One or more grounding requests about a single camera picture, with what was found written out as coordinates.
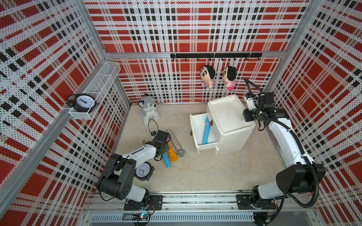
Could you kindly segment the blue microphone from drawer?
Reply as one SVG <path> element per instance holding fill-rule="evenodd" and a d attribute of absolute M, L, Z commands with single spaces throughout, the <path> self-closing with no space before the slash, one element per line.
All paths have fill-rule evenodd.
<path fill-rule="evenodd" d="M 203 134 L 203 139 L 202 139 L 202 144 L 206 145 L 208 143 L 208 137 L 209 137 L 209 132 L 210 132 L 210 120 L 208 117 L 206 117 L 205 119 L 205 128 L 204 128 L 204 134 Z"/>

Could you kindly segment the white drawer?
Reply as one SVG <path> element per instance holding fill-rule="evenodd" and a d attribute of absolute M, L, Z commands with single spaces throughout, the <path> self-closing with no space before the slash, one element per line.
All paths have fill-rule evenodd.
<path fill-rule="evenodd" d="M 207 114 L 190 115 L 191 133 L 195 142 L 196 152 L 213 149 L 219 154 L 219 134 L 215 126 L 211 126 L 211 119 Z"/>

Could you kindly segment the silver rhinestone microphone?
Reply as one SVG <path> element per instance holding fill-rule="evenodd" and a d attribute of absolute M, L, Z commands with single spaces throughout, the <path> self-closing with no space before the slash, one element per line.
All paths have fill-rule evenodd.
<path fill-rule="evenodd" d="M 182 149 L 181 145 L 179 144 L 178 140 L 176 139 L 175 135 L 173 134 L 173 132 L 170 129 L 166 130 L 167 133 L 170 135 L 171 138 L 171 142 L 175 148 L 175 151 L 177 153 L 177 155 L 179 157 L 184 157 L 185 156 L 185 151 Z"/>

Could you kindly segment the orange microphone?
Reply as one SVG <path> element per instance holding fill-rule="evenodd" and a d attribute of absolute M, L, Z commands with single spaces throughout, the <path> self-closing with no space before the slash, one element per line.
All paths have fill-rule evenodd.
<path fill-rule="evenodd" d="M 174 152 L 174 150 L 172 149 L 170 143 L 167 143 L 169 150 L 168 150 L 168 154 L 169 154 L 169 158 L 172 162 L 176 162 L 178 160 L 178 155 Z"/>

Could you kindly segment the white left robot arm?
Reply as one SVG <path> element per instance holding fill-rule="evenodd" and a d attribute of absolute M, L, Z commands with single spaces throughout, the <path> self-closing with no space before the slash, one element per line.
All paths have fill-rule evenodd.
<path fill-rule="evenodd" d="M 148 162 L 167 152 L 171 139 L 164 131 L 153 132 L 153 140 L 143 142 L 142 146 L 130 153 L 109 157 L 103 172 L 96 184 L 100 195 L 107 194 L 111 198 L 128 200 L 135 209 L 146 209 L 150 204 L 148 189 L 134 185 L 134 178 L 149 180 L 154 168 Z"/>

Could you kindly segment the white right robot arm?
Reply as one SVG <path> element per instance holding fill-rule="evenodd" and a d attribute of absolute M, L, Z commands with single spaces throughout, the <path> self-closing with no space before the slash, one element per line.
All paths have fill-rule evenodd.
<path fill-rule="evenodd" d="M 262 209 L 267 201 L 291 198 L 302 208 L 313 207 L 318 200 L 325 167 L 316 163 L 302 146 L 287 111 L 276 108 L 272 92 L 257 95 L 250 92 L 244 100 L 248 106 L 243 112 L 245 120 L 262 122 L 269 129 L 284 167 L 272 182 L 253 187 L 248 204 Z"/>

